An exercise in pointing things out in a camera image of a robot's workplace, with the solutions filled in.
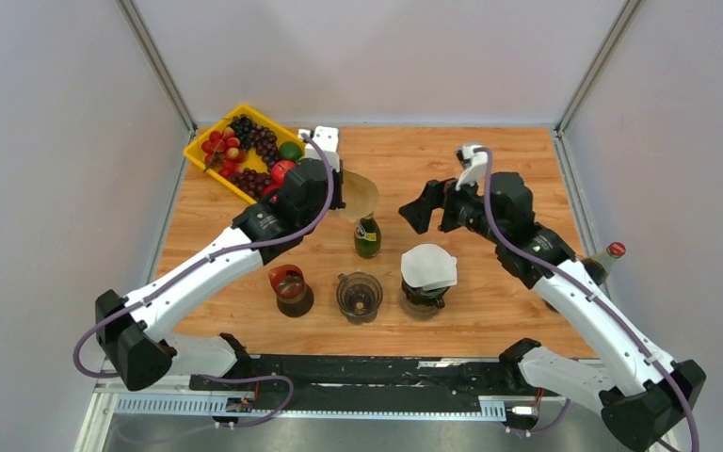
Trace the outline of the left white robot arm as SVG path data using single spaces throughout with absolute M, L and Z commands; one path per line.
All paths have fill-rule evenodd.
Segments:
M 281 187 L 168 274 L 126 295 L 102 293 L 95 300 L 95 334 L 113 377 L 130 391 L 167 375 L 214 376 L 226 389 L 242 388 L 250 365 L 238 356 L 236 342 L 173 329 L 223 287 L 297 246 L 328 211 L 339 186 L 328 163 L 304 158 L 285 173 Z

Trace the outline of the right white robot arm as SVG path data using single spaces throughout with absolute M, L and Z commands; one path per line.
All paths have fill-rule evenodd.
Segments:
M 436 209 L 442 210 L 440 231 L 465 228 L 494 243 L 503 268 L 563 315 L 602 363 L 596 369 L 522 339 L 500 356 L 508 391 L 533 386 L 563 396 L 596 412 L 633 451 L 668 447 L 669 433 L 686 423 L 691 448 L 699 450 L 693 408 L 706 380 L 703 369 L 672 358 L 616 308 L 568 244 L 536 222 L 533 194 L 518 173 L 493 173 L 483 188 L 431 180 L 398 212 L 423 234 Z

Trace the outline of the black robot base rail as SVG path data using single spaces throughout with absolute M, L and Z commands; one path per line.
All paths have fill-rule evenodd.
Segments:
M 522 430 L 537 425 L 545 397 L 495 359 L 265 354 L 241 358 L 222 382 L 192 376 L 188 387 L 236 391 L 258 412 L 478 414 Z

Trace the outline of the dark olive coffee dripper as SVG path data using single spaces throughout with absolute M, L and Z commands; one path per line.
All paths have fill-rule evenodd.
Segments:
M 401 291 L 404 294 L 402 304 L 408 309 L 417 311 L 440 310 L 445 307 L 444 295 L 449 289 L 449 286 L 434 289 L 414 287 L 403 280 L 401 282 Z

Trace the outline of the brown paper coffee filter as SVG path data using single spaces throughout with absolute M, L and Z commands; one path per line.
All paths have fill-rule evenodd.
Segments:
M 343 171 L 342 198 L 345 206 L 338 208 L 339 218 L 357 221 L 372 215 L 378 206 L 378 186 L 370 179 L 345 169 Z

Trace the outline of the white paper coffee filter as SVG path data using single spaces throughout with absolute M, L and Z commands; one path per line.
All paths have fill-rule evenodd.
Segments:
M 401 256 L 401 275 L 410 287 L 426 291 L 458 284 L 458 259 L 436 244 L 421 244 Z

